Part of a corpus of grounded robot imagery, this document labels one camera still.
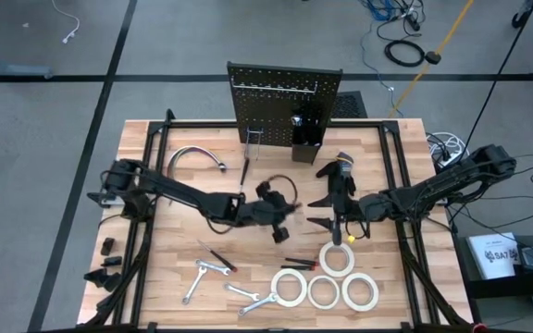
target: tape roll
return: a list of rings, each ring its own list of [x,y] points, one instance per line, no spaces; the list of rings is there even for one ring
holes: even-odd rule
[[[316,300],[314,299],[314,296],[312,295],[312,287],[314,287],[314,284],[321,279],[326,280],[328,283],[334,286],[334,290],[336,291],[336,296],[334,297],[334,301],[332,301],[332,303],[328,305],[322,305],[316,302]],[[341,298],[341,289],[339,288],[339,285],[332,277],[317,276],[317,277],[312,278],[310,283],[307,285],[307,299],[310,300],[310,302],[312,303],[312,305],[314,305],[316,309],[320,309],[320,310],[332,309],[339,302],[340,298]]]
[[[359,305],[351,299],[349,296],[349,285],[351,282],[355,280],[362,280],[364,281],[371,290],[371,297],[369,299],[369,302],[365,305]],[[365,274],[365,273],[352,273],[350,276],[348,276],[344,281],[342,282],[342,298],[344,299],[344,302],[347,303],[347,305],[352,308],[355,311],[369,311],[376,307],[379,300],[379,289],[378,285],[376,284],[376,281],[374,281],[371,276]]]
[[[277,303],[285,307],[295,307],[301,302],[303,302],[305,300],[305,295],[307,295],[307,282],[305,281],[305,277],[299,271],[296,271],[295,269],[291,268],[281,269],[279,272],[277,272],[277,274],[275,274],[273,279],[270,281],[270,292],[279,294],[279,292],[277,291],[277,285],[279,284],[279,280],[286,275],[293,275],[294,277],[296,277],[299,280],[300,288],[302,289],[300,290],[300,294],[295,300],[283,300],[283,298],[279,295],[277,298]]]
[[[346,257],[347,257],[347,266],[344,269],[340,270],[340,271],[336,271],[336,270],[330,268],[330,266],[326,262],[326,253],[328,252],[328,250],[330,250],[333,247],[341,249],[344,252],[344,254],[346,255]],[[328,274],[328,275],[330,275],[331,277],[334,277],[334,278],[342,278],[342,277],[346,276],[347,274],[351,273],[351,271],[353,270],[353,268],[355,266],[355,256],[353,254],[353,251],[351,250],[349,245],[347,245],[345,243],[342,243],[339,246],[334,245],[334,243],[332,241],[324,244],[324,246],[320,250],[320,257],[319,258],[320,258],[320,265],[322,266],[322,269],[324,269],[326,274]]]

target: black floor stripe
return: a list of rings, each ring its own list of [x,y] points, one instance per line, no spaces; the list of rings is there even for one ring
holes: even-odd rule
[[[383,80],[387,81],[411,81],[416,74],[380,74]],[[342,75],[343,81],[377,81],[376,74],[365,73],[345,73]],[[421,78],[423,81],[435,82],[485,82],[485,81],[533,81],[533,73],[526,74],[427,74]],[[45,82],[104,82],[105,75],[57,75],[50,80],[41,77],[31,76],[0,76],[0,83],[45,83]],[[155,74],[133,74],[115,75],[114,82],[227,82],[228,76],[225,74],[192,74],[192,75],[155,75]]]
[[[122,21],[117,44],[115,45],[115,50],[112,54],[110,65],[108,66],[108,71],[105,76],[104,86],[102,87],[100,97],[98,98],[98,104],[93,113],[92,124],[90,125],[90,130],[88,131],[85,144],[83,145],[83,151],[81,153],[80,162],[78,163],[75,179],[71,185],[67,205],[65,206],[61,224],[56,234],[55,245],[53,246],[53,251],[51,252],[44,273],[43,283],[41,284],[41,289],[38,298],[36,299],[34,310],[32,311],[31,320],[28,325],[28,331],[30,332],[40,331],[43,327],[46,310],[48,309],[48,304],[55,288],[56,277],[58,276],[59,267],[61,266],[61,261],[63,260],[63,254],[71,231],[71,225],[73,224],[73,217],[75,216],[80,201],[81,190],[83,189],[88,166],[92,159],[93,147],[98,136],[98,131],[100,130],[100,125],[102,124],[102,118],[104,116],[108,97],[110,96],[114,77],[117,73],[118,62],[120,61],[120,56],[125,46],[125,41],[127,40],[127,34],[129,33],[130,23],[136,6],[137,0],[129,1],[127,12]]]

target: combination wrench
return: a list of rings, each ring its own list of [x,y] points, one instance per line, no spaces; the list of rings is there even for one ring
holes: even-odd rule
[[[238,311],[238,315],[246,315],[249,311],[252,311],[252,310],[254,310],[257,307],[263,306],[263,305],[267,304],[268,302],[276,302],[278,297],[279,296],[276,293],[271,292],[268,295],[268,297],[266,297],[264,300],[260,300],[258,302],[254,302],[254,303],[252,303],[252,304],[240,309]]]
[[[195,263],[199,265],[200,267],[205,267],[205,268],[216,270],[217,272],[221,272],[221,274],[223,274],[224,276],[228,276],[229,272],[231,272],[231,269],[225,266],[209,264],[209,263],[204,262],[201,259],[197,259]]]
[[[224,284],[223,288],[225,290],[234,291],[234,292],[237,292],[237,293],[239,293],[241,295],[244,295],[246,297],[250,297],[255,302],[258,302],[260,300],[260,298],[259,298],[260,295],[257,292],[252,293],[252,292],[249,292],[249,291],[246,291],[246,290],[241,290],[240,288],[236,288],[236,287],[230,285],[229,283]]]
[[[196,286],[199,284],[199,281],[201,281],[201,278],[203,275],[207,272],[207,268],[203,266],[199,266],[199,274],[196,276],[196,279],[192,283],[191,287],[189,288],[189,291],[186,293],[184,298],[182,299],[182,304],[186,305],[191,301],[192,293],[196,289]]]

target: wooden table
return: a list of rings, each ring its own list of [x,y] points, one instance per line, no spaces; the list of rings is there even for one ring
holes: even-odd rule
[[[415,184],[434,175],[423,123],[420,119],[398,121],[408,171],[412,183]],[[126,122],[118,147],[119,158],[142,158],[148,123],[148,120]],[[228,166],[228,171],[222,174],[207,156],[186,154],[177,165],[176,180],[202,191],[239,190],[243,144],[239,142],[236,129],[170,129],[167,142],[167,159],[176,149],[193,144],[213,151]],[[411,322],[393,221],[372,224],[371,239],[357,240],[350,245],[355,254],[353,271],[367,273],[376,280],[379,287],[379,303],[369,312],[353,311],[342,299],[332,310],[317,310],[306,298],[295,308],[268,304],[239,317],[238,309],[251,301],[223,289],[223,284],[230,282],[246,290],[259,292],[261,297],[264,297],[269,293],[270,280],[279,271],[279,266],[288,264],[284,262],[284,257],[317,258],[320,248],[329,242],[331,237],[322,227],[305,219],[308,216],[331,217],[332,210],[309,208],[306,204],[326,195],[327,181],[316,179],[315,173],[331,161],[339,151],[351,155],[355,160],[353,177],[358,189],[355,197],[388,188],[379,136],[373,129],[328,129],[313,166],[292,162],[291,149],[282,147],[261,146],[258,160],[251,161],[243,188],[248,201],[256,199],[254,188],[259,182],[274,174],[289,176],[299,189],[298,200],[304,203],[304,206],[283,223],[291,237],[281,244],[273,242],[272,229],[267,227],[240,228],[226,235],[217,235],[207,227],[205,219],[196,210],[178,203],[169,205],[167,200],[161,199],[155,216],[155,231],[144,287],[140,326],[145,327],[150,321],[155,321],[160,327],[187,328],[398,328],[401,322]],[[156,152],[157,143],[152,156],[155,156]],[[394,161],[394,173],[400,186],[398,166],[395,163],[396,154],[393,149],[390,149],[390,152]],[[271,185],[275,190],[281,191],[288,201],[291,200],[292,190],[288,183],[275,180]],[[119,212],[119,208],[106,209],[103,217]],[[441,208],[434,209],[431,217],[447,223]],[[141,236],[143,226],[140,228],[138,235]],[[100,227],[92,259],[92,270],[99,268],[104,261],[104,257],[100,255],[100,248],[106,237],[117,240],[111,255],[123,255],[128,229],[128,221],[120,217],[109,219]],[[361,234],[361,229],[356,224],[351,224],[350,231],[355,235]],[[431,278],[458,314],[471,321],[465,287],[450,233],[441,226],[425,221],[422,231]],[[199,246],[197,239],[204,241],[228,258],[239,271],[229,277],[209,271],[201,280],[190,304],[185,306],[180,302],[197,275],[195,259],[220,265],[219,261]],[[342,258],[339,257],[339,253],[331,253],[328,258],[330,262],[336,263],[333,266],[342,268],[344,256],[342,254],[341,256]],[[115,270],[119,271],[118,268],[109,269],[111,273]],[[311,277],[321,274],[324,274],[321,268],[304,273],[308,281]],[[340,286],[342,278],[336,279]],[[418,282],[416,288],[424,322],[428,322],[424,293]],[[133,290],[134,281],[128,290],[123,322],[129,321]],[[284,298],[294,298],[298,290],[296,280],[291,277],[279,283],[279,293]],[[355,282],[350,291],[356,302],[367,301],[369,291],[365,284],[360,285]],[[317,300],[326,303],[332,298],[332,287],[326,283],[316,284],[314,294]],[[97,289],[93,283],[87,283],[79,316],[80,323],[95,314],[96,303],[106,295],[104,289]]]

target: red-handled screwdriver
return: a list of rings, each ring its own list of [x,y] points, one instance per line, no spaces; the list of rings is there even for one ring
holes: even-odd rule
[[[201,244],[201,246],[203,246],[207,251],[209,251],[211,254],[213,254],[220,262],[223,263],[223,265],[227,266],[229,269],[231,269],[232,271],[234,272],[237,272],[238,271],[238,268],[236,268],[235,265],[232,265],[229,261],[227,261],[224,257],[222,257],[221,255],[217,254],[217,252],[211,250],[210,247],[208,247],[205,243],[203,243],[202,241],[200,240],[196,240],[199,242],[199,244]]]

